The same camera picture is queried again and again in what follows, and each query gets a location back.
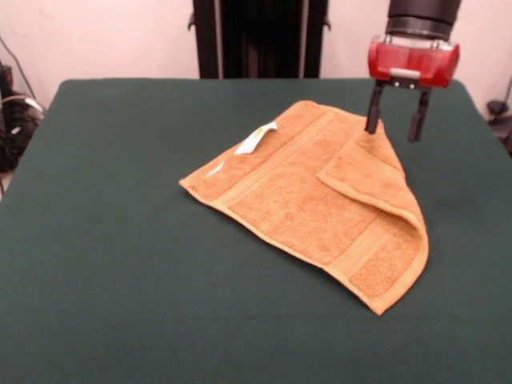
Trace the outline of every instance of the green tablecloth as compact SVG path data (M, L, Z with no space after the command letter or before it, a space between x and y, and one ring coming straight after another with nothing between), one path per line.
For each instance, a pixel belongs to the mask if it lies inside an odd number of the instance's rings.
M460 83L386 90L430 260L381 318L178 180L293 102L372 83L65 82L0 203L0 382L512 382L512 172Z

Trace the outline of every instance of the black cable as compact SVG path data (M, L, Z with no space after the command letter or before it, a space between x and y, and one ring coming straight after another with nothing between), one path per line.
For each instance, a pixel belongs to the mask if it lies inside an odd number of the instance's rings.
M505 98L503 99L503 105L502 105L502 109L500 110L500 113L498 114L498 116L501 116L502 114L505 113L505 108L506 108L506 102L507 100L509 99L510 97L510 92L512 91L512 76L510 76L510 80L509 80L509 87L508 89L506 90L506 96Z
M22 74L22 78L23 80L25 81L26 83L26 86L29 88L29 91L30 91L30 94L32 95L32 98L34 98L35 100L37 100L37 98L35 97L35 93L34 93L34 90L32 89L32 86L30 85L30 82L28 81L28 79L26 78L25 76L25 72L23 72L23 68L22 68L22 65L19 63L19 60L18 58L16 57L15 54L13 54L13 51L9 49L9 47L7 46L6 42L3 41L3 38L2 36L0 35L0 43L3 45L3 47L6 49L7 53L13 58L14 62L16 62L16 66L18 67L19 69L19 73Z

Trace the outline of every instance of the green felt surface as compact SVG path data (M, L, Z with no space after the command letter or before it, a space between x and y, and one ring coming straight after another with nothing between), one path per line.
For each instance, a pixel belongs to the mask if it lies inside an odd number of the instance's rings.
M386 90L430 259L382 317L178 180L368 80L65 82L0 203L2 383L511 383L512 173L460 83Z

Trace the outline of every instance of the terry cloth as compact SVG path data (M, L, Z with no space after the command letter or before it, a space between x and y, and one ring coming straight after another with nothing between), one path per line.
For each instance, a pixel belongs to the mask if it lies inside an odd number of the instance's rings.
M324 269L380 315L426 264L422 213L386 137L366 118L298 102L250 154L239 145L180 181L200 202Z

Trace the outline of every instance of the white wall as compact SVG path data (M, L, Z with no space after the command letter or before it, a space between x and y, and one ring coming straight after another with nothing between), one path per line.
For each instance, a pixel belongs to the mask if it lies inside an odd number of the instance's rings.
M197 78L191 13L192 0L0 0L0 35L48 105L68 78Z
M321 76L367 76L368 44L386 27L386 0L330 0L332 31L324 31ZM481 112L501 99L512 75L512 1L462 0L451 40L461 44L455 77Z
M367 76L370 39L386 25L387 0L330 0L322 76ZM0 0L0 34L41 102L68 78L197 78L192 0ZM456 78L485 111L512 74L511 0L462 0L452 39L462 44ZM0 47L0 58L12 63ZM26 90L19 78L17 88Z

